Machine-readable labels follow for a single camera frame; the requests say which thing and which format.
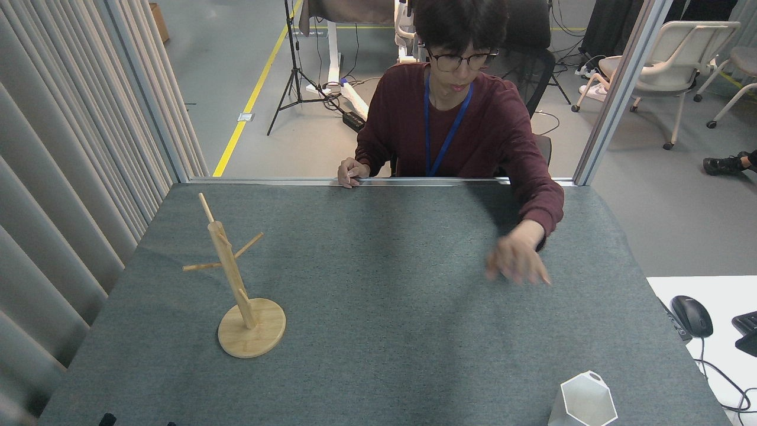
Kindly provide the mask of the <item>person's left hand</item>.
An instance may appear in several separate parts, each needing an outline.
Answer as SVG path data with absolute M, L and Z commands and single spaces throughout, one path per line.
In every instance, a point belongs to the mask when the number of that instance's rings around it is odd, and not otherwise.
M 503 276 L 514 283 L 551 284 L 547 269 L 537 253 L 545 237 L 536 221 L 520 221 L 511 232 L 500 237 L 487 256 L 485 275 L 490 280 Z

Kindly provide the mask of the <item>person's right hand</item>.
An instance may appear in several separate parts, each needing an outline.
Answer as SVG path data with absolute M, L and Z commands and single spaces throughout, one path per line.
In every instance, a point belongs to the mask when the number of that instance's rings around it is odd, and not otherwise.
M 339 164 L 337 181 L 343 187 L 352 189 L 360 186 L 360 180 L 368 177 L 370 177 L 370 167 L 353 157 L 347 157 Z

